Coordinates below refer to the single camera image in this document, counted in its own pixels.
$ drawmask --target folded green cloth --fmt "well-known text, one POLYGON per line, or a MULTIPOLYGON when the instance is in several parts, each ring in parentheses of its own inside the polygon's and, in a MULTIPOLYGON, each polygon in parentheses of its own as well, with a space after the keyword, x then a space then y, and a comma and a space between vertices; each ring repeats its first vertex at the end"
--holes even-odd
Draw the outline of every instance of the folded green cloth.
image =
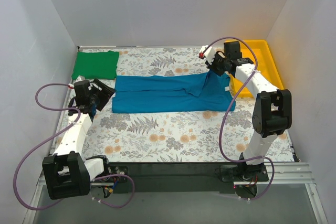
POLYGON ((119 52, 78 52, 72 79, 84 76, 85 79, 113 80, 117 76, 119 52))

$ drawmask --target white wall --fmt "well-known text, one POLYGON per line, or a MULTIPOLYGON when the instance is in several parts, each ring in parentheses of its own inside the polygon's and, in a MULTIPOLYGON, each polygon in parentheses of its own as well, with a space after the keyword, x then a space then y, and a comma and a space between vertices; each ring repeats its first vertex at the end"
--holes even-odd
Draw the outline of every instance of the white wall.
POLYGON ((290 135, 308 161, 329 223, 336 223, 336 0, 288 0, 267 40, 292 92, 290 135))
MULTIPOLYGON (((34 101, 50 82, 69 82, 76 47, 51 0, 0 0, 0 223, 22 223, 26 209, 16 200, 12 180, 20 159, 54 133, 59 114, 34 101)), ((60 107, 65 88, 50 88, 41 101, 60 107)), ((29 204, 49 146, 28 158, 18 189, 29 204)))
POLYGON ((266 39, 286 0, 52 0, 77 46, 266 39))

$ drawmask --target yellow bin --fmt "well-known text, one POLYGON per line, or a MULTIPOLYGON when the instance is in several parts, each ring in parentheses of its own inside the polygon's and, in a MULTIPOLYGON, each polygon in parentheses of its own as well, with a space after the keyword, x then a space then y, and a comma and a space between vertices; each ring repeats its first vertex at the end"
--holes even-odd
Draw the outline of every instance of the yellow bin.
MULTIPOLYGON (((282 82, 280 80, 279 73, 274 64, 273 57, 268 48, 268 44, 265 40, 244 40, 254 51, 258 59, 258 70, 262 73, 262 75, 273 85, 277 86, 280 89, 283 89, 282 82)), ((247 47, 240 43, 240 48, 243 53, 243 58, 250 58, 254 63, 254 58, 251 52, 247 49, 247 47)), ((231 82, 233 84, 233 92, 234 94, 242 87, 242 83, 237 79, 231 76, 231 82)), ((248 91, 247 88, 244 88, 238 97, 253 97, 253 95, 248 91)))

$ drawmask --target floral pattern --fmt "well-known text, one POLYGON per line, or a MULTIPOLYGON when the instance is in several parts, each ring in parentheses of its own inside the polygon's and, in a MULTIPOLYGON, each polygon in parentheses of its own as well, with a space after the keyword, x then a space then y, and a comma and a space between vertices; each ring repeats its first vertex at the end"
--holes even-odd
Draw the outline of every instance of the floral pattern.
MULTIPOLYGON (((118 75, 180 76, 206 72, 199 48, 85 49, 84 52, 119 51, 118 75)), ((102 80, 114 87, 115 80, 102 80)), ((111 162, 223 162, 218 148, 224 112, 113 114, 111 99, 97 112, 82 149, 84 158, 106 155, 111 162)), ((251 115, 254 99, 237 100, 227 118, 223 149, 238 159, 253 134, 251 115)), ((61 127, 67 125, 63 116, 61 127)), ((62 135, 55 144, 62 140, 62 135)), ((267 156, 276 162, 293 161, 287 133, 272 144, 267 156)))

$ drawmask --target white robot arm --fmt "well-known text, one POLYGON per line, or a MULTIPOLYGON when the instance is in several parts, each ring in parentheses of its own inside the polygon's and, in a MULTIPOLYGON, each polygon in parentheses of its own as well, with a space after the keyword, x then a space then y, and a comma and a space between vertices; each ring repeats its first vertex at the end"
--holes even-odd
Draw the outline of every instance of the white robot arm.
POLYGON ((97 79, 92 82, 78 81, 74 84, 74 89, 76 96, 71 99, 69 107, 73 107, 75 101, 81 112, 80 118, 74 123, 77 114, 73 110, 69 111, 68 124, 74 123, 74 126, 65 133, 53 155, 45 157, 42 163, 51 199, 87 195, 94 178, 99 174, 110 174, 105 156, 94 156, 85 161, 81 156, 96 110, 104 108, 115 89, 97 79))
MULTIPOLYGON (((206 47, 203 46, 200 52, 204 52, 206 47)), ((224 53, 216 52, 212 47, 209 47, 204 54, 200 53, 199 56, 206 58, 207 67, 217 75, 221 76, 227 71, 242 83, 246 82, 255 71, 253 62, 249 58, 242 58, 238 41, 224 43, 224 53)), ((265 157, 277 136, 291 126, 291 93, 272 85, 258 71, 246 87, 256 98, 252 118, 255 131, 240 159, 265 157)), ((258 166, 263 162, 264 159, 260 158, 247 161, 246 164, 247 166, 258 166)))

